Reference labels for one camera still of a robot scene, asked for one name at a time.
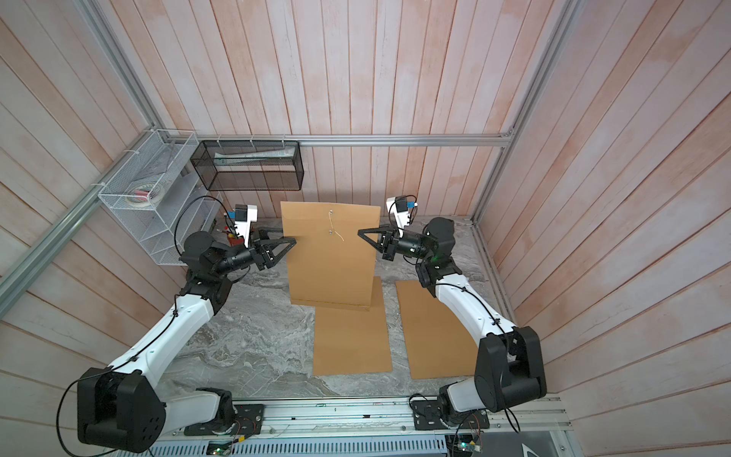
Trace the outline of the brown kraft file bag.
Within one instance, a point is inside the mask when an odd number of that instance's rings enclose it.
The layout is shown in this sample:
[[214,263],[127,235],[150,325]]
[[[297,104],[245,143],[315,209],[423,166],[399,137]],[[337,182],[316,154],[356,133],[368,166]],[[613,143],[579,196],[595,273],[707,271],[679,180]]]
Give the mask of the brown kraft file bag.
[[379,226],[375,206],[283,202],[284,234],[296,240],[286,255],[291,303],[365,310],[370,307],[376,251],[359,236]]

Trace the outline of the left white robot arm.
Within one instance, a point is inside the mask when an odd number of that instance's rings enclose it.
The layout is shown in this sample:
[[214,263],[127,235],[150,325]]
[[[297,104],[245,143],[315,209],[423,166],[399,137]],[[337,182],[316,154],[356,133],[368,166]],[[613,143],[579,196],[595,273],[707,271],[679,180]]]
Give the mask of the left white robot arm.
[[180,259],[187,281],[169,311],[141,340],[104,369],[88,369],[77,381],[77,436],[106,452],[148,451],[160,435],[180,428],[231,431],[237,422],[232,395],[198,388],[169,400],[156,387],[188,340],[220,312],[234,284],[228,276],[255,266],[275,267],[295,246],[292,237],[270,238],[262,228],[248,244],[228,246],[209,232],[186,239]]

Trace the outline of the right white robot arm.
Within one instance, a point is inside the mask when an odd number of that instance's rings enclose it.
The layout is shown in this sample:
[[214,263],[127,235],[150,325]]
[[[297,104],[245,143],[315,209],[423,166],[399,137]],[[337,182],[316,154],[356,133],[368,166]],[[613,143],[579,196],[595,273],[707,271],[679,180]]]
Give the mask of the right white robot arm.
[[473,373],[451,376],[438,393],[442,420],[456,426],[479,411],[508,411],[546,395],[541,342],[485,301],[453,259],[455,224],[431,219],[418,232],[400,221],[380,225],[373,207],[288,203],[283,229],[295,245],[287,254],[291,302],[315,310],[313,371],[358,374],[391,368],[386,309],[378,260],[409,259],[416,279],[401,282],[401,301],[413,304],[426,347],[411,350],[439,373],[468,353]]

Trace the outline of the middle brown file bag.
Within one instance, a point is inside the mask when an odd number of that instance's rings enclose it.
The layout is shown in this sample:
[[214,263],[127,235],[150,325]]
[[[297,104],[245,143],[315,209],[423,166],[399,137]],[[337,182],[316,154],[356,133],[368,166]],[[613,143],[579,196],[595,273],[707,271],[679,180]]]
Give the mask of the middle brown file bag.
[[392,371],[382,280],[373,279],[367,310],[318,308],[315,312],[313,374]]

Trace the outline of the right brown file bag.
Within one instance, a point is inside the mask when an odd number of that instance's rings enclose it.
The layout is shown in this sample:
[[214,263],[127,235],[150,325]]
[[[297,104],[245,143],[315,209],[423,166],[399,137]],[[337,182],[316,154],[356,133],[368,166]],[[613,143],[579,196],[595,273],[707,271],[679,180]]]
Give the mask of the right brown file bag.
[[477,346],[452,311],[417,281],[395,283],[415,380],[474,375]]

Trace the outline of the red metal pencil bucket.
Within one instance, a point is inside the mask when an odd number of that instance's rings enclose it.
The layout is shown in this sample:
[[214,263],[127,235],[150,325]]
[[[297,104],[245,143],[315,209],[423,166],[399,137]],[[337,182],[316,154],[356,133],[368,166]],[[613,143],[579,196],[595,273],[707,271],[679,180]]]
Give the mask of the red metal pencil bucket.
[[246,238],[239,235],[231,228],[224,228],[223,232],[226,234],[227,241],[231,246],[243,245],[246,243]]

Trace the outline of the tape roll on shelf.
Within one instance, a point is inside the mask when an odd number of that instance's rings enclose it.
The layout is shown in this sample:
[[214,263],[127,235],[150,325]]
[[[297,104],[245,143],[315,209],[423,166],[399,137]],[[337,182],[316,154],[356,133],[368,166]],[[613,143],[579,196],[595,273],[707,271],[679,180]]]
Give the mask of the tape roll on shelf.
[[125,196],[125,201],[131,208],[147,208],[154,204],[158,194],[154,184],[139,185]]

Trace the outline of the black mesh wall basket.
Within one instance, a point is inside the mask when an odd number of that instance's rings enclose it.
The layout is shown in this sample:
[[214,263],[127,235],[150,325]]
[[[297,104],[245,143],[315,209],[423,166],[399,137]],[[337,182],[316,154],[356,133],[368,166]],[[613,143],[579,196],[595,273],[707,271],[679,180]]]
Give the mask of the black mesh wall basket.
[[295,141],[205,140],[190,162],[214,192],[298,192],[305,176]]

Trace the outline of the horizontal aluminium wall rail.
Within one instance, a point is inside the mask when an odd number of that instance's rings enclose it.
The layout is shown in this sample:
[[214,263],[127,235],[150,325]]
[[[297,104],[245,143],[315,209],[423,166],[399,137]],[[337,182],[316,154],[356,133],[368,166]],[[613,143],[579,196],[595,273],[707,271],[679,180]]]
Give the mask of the horizontal aluminium wall rail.
[[193,134],[200,141],[297,142],[301,147],[506,147],[510,134]]

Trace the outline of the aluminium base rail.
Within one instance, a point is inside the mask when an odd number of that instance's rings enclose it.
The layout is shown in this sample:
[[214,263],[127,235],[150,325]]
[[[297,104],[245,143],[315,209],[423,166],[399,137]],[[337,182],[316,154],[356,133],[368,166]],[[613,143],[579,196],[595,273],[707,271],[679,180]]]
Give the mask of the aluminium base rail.
[[415,435],[428,432],[566,431],[572,424],[561,399],[550,395],[508,412],[476,411],[454,423],[441,417],[434,397],[328,397],[249,400],[232,429],[256,439]]

